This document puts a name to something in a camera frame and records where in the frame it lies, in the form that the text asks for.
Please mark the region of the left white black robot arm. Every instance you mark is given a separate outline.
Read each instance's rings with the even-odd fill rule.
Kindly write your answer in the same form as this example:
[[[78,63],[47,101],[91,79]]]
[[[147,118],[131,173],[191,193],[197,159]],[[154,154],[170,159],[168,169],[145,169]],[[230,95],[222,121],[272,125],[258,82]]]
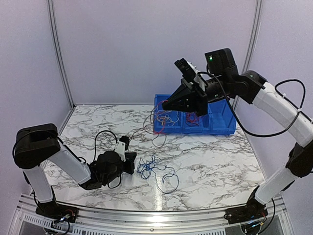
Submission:
[[[42,163],[50,161],[69,175],[84,190],[94,190],[120,179],[122,173],[134,173],[137,153],[129,152],[130,138],[115,138],[113,150],[98,155],[90,164],[82,161],[61,140],[57,127],[52,124],[19,130],[12,149],[15,164],[22,169],[42,209],[57,218],[62,207],[56,203]]]

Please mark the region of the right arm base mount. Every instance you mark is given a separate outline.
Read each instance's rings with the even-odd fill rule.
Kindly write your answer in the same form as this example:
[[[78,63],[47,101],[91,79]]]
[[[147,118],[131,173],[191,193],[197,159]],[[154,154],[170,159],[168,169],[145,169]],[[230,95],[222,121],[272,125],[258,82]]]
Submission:
[[[265,206],[244,205],[226,209],[224,219],[229,224],[242,223],[259,218],[264,218],[268,215]]]

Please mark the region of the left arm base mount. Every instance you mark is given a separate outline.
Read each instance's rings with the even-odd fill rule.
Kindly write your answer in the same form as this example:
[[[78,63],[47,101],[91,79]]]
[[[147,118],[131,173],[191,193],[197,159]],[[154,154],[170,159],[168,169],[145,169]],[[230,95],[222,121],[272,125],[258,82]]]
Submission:
[[[62,205],[55,202],[39,203],[36,208],[36,214],[54,219],[56,221],[68,221],[74,223],[77,218],[78,208],[68,205]]]

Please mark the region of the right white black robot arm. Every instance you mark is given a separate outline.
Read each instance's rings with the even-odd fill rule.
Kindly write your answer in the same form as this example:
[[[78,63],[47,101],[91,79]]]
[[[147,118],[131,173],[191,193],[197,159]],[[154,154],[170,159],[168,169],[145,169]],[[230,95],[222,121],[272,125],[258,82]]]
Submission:
[[[207,66],[204,72],[185,59],[175,62],[182,73],[181,84],[163,102],[164,110],[203,116],[207,114],[209,103],[240,97],[266,112],[296,141],[286,165],[259,185],[243,207],[242,215],[253,219],[274,196],[312,172],[313,122],[302,112],[301,106],[294,105],[278,91],[277,86],[257,72],[249,70],[239,74],[229,48],[207,52],[205,58]]]

